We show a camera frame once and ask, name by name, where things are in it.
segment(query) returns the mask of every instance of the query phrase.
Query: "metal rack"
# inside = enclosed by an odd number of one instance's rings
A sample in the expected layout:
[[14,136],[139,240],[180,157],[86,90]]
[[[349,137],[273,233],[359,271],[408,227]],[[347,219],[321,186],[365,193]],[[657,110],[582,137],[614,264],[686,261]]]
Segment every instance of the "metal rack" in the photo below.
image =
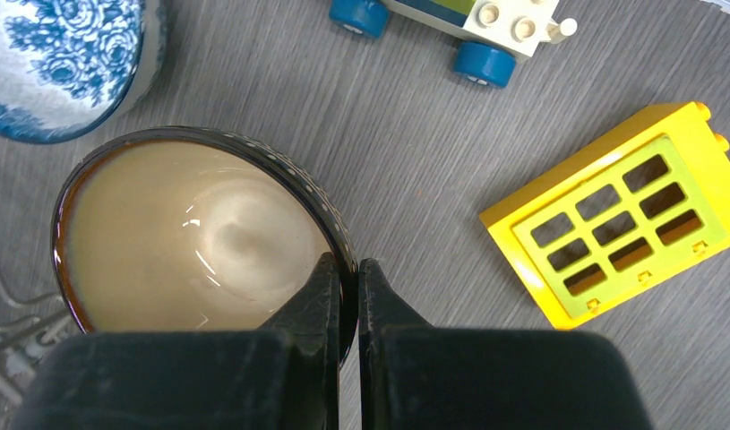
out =
[[0,271],[0,396],[15,407],[21,404],[23,386],[36,372],[40,359],[61,339],[68,336],[72,316],[63,304],[58,311],[44,309],[50,302],[62,303],[58,293],[44,294],[27,300],[17,298],[7,286]]

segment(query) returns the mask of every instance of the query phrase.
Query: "toy wheel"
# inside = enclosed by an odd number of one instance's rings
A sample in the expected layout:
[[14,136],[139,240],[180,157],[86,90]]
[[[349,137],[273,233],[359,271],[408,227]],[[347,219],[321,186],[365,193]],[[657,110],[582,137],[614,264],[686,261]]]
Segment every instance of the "toy wheel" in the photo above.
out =
[[389,10],[378,0],[333,0],[328,16],[344,30],[378,39],[386,28]]
[[504,88],[515,70],[515,57],[507,51],[477,42],[462,42],[454,72],[478,85]]

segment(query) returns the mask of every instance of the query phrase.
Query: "square hole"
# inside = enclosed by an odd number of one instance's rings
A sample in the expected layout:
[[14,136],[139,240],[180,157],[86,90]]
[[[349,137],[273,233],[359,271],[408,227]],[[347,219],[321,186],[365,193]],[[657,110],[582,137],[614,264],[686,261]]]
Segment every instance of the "square hole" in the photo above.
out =
[[623,211],[615,218],[612,218],[605,224],[595,228],[591,233],[594,235],[597,242],[604,246],[635,228],[636,222],[633,221],[631,214],[627,211]]
[[549,254],[548,260],[556,271],[570,266],[589,254],[583,239],[576,239],[562,248]]
[[673,242],[687,237],[701,227],[702,220],[697,216],[697,212],[688,210],[658,227],[655,231],[663,245],[670,245]]
[[575,297],[582,294],[593,287],[599,285],[600,282],[606,280],[607,276],[599,267],[599,264],[591,264],[586,269],[579,271],[578,273],[570,276],[564,281],[565,287],[571,296]]
[[624,271],[652,255],[652,247],[647,239],[640,237],[608,257],[617,271]]
[[534,228],[531,231],[531,236],[539,246],[544,247],[554,242],[554,240],[565,236],[572,230],[573,223],[571,219],[562,212],[544,224]]
[[671,209],[676,204],[683,202],[686,194],[676,182],[663,188],[662,190],[650,195],[639,203],[641,211],[649,219],[655,218],[657,215]]
[[668,165],[658,154],[623,175],[623,182],[632,193],[636,193],[666,173],[668,173]]
[[615,191],[612,185],[606,185],[599,189],[596,193],[591,194],[589,197],[581,200],[576,204],[580,216],[588,221],[596,215],[607,211],[621,201],[618,193]]

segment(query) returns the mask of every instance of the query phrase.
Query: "gray wood surface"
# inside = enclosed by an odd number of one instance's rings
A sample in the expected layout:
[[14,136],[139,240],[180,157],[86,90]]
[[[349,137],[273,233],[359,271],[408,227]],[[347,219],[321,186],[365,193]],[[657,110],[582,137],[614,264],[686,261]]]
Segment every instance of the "gray wood surface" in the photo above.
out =
[[[328,22],[329,3],[174,2],[165,70],[139,107],[57,146],[0,138],[6,277],[24,296],[56,287],[48,223],[84,154],[144,127],[205,125],[307,167],[359,256],[428,321],[545,329],[477,214],[650,103],[703,101],[730,140],[730,16],[709,4],[563,0],[557,16],[579,33],[542,47],[506,90],[482,90],[451,74],[453,38],[394,17],[381,40],[357,39]],[[622,351],[658,428],[730,429],[730,250],[583,330]],[[343,428],[360,427],[352,354]]]

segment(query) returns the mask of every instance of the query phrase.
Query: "dark bowl rim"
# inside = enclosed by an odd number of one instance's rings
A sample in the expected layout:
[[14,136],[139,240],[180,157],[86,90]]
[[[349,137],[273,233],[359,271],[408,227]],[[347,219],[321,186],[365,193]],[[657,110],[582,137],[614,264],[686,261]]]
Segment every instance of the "dark bowl rim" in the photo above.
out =
[[[34,139],[34,138],[24,138],[24,137],[17,137],[13,134],[4,133],[2,130],[0,130],[0,136],[4,137],[6,139],[22,142],[22,143],[30,143],[35,145],[53,145],[57,143],[64,143],[69,142],[73,139],[77,139],[78,137],[81,137],[87,133],[90,133],[94,131],[95,129],[99,128],[103,123],[105,123],[114,113],[117,109],[119,109],[120,105],[122,105],[122,102],[127,98],[128,93],[130,92],[130,89],[133,87],[133,82],[135,81],[135,76],[138,74],[138,68],[141,65],[141,58],[143,54],[143,41],[146,38],[146,20],[145,20],[145,14],[146,14],[146,3],[149,0],[136,0],[141,5],[141,34],[138,38],[138,45],[135,50],[135,60],[133,61],[133,69],[130,71],[130,73],[127,76],[127,82],[125,82],[125,86],[122,88],[122,90],[119,92],[119,95],[114,100],[114,103],[111,104],[98,118],[94,119],[92,122],[90,122],[88,125],[84,126],[81,129],[75,130],[74,132],[67,133],[67,134],[61,134],[58,135],[55,138],[43,140],[43,139]],[[161,3],[162,0],[159,0],[159,6],[163,7],[164,5]]]
[[157,141],[179,141],[200,144],[225,151],[250,162],[282,185],[304,207],[331,247],[333,258],[339,268],[340,277],[340,318],[339,318],[339,361],[343,364],[352,346],[358,323],[358,276],[357,261],[348,238],[339,234],[329,225],[323,209],[312,194],[298,185],[299,179],[291,176],[286,169],[273,159],[262,155],[260,150],[248,147],[239,136],[226,136],[219,130],[188,126],[165,126],[132,132],[106,142],[88,154],[74,167],[67,177],[56,199],[51,219],[51,266],[56,277],[59,291],[70,313],[83,333],[95,331],[89,316],[82,307],[81,300],[72,287],[66,268],[61,262],[64,256],[61,232],[64,224],[71,218],[73,199],[82,190],[82,185],[106,162],[133,146],[156,143]]

